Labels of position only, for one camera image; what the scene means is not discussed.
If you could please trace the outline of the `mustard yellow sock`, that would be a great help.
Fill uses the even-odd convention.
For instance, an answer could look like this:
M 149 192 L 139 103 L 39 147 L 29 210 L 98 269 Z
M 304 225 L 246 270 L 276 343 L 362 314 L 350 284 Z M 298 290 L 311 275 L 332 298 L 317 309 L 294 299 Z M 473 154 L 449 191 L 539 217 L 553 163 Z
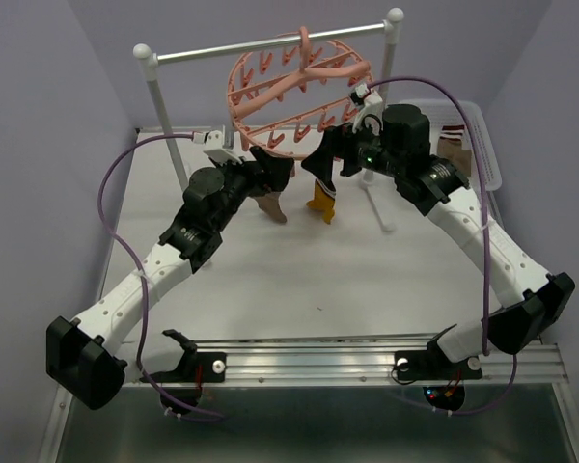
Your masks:
M 330 225 L 335 216 L 336 188 L 318 178 L 314 182 L 314 195 L 306 202 L 312 211 L 320 212 L 324 223 Z

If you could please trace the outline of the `brown striped sock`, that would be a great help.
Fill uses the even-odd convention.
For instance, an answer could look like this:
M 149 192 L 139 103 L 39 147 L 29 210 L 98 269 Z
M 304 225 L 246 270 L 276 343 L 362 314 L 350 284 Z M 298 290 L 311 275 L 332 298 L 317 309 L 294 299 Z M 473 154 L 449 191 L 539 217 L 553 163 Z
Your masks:
M 258 208 L 266 214 L 272 221 L 278 224 L 286 224 L 288 221 L 286 214 L 280 206 L 280 192 L 269 192 L 262 196 L 254 197 Z

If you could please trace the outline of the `pink round clip hanger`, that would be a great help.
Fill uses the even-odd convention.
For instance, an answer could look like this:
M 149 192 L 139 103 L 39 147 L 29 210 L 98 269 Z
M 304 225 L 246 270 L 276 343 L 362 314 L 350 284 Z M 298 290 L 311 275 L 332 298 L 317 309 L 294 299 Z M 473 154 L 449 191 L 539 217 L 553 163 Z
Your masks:
M 243 53 L 229 73 L 227 106 L 243 151 L 304 158 L 298 146 L 306 136 L 357 114 L 334 88 L 373 81 L 371 63 L 346 43 L 313 43 L 304 26 L 295 34 L 295 45 Z

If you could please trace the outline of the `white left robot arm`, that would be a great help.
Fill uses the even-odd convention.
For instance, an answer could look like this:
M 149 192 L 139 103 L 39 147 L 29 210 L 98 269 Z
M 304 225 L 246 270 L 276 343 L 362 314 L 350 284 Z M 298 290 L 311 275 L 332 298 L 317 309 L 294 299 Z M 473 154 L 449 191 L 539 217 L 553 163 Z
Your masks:
M 47 374 L 91 410 L 109 403 L 138 358 L 118 356 L 136 324 L 146 326 L 150 309 L 194 275 L 222 243 L 222 231 L 248 198 L 265 198 L 287 187 L 294 161 L 250 149 L 252 159 L 211 161 L 196 170 L 182 193 L 169 228 L 144 260 L 89 309 L 73 319 L 55 318 L 45 334 Z

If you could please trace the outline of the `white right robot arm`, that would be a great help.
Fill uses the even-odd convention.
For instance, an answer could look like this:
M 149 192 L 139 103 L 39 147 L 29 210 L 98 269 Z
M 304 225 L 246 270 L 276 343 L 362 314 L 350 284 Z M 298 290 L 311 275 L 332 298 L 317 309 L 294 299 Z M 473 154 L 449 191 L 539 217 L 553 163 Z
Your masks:
M 398 193 L 445 232 L 482 272 L 487 299 L 477 321 L 456 323 L 422 350 L 399 351 L 402 382 L 481 377 L 469 361 L 492 349 L 516 355 L 560 317 L 575 289 L 565 272 L 554 274 L 533 261 L 491 219 L 468 178 L 430 151 L 430 121 L 410 104 L 388 106 L 359 125 L 324 130 L 317 149 L 301 162 L 321 194 L 334 191 L 333 164 L 341 176 L 363 170 L 393 179 Z M 489 298 L 500 307 L 492 310 Z

